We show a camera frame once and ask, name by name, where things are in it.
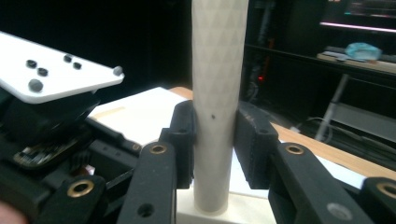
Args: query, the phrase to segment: bolt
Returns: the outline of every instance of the bolt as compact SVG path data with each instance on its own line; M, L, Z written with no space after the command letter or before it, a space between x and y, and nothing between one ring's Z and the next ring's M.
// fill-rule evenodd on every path
M121 66L117 66L113 69L113 74L116 75L117 77L119 77L122 74L122 67Z
M81 69L81 63L73 63L73 67L76 68L77 70Z
M33 60L28 60L28 61L26 61L26 66L28 68L36 68L37 67L37 62L35 62Z
M40 92L43 90L43 83L40 80L32 79L29 81L29 89L30 91Z
M66 63L71 63L72 62L72 56L70 54L64 55L64 61Z
M41 77L46 77L49 74L49 70L45 68L38 68L37 73Z

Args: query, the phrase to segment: white cylinder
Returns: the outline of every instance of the white cylinder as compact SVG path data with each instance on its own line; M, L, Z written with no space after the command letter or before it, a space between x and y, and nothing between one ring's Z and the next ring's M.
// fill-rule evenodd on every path
M248 0L192 0L192 84L197 116L194 203L227 209Z

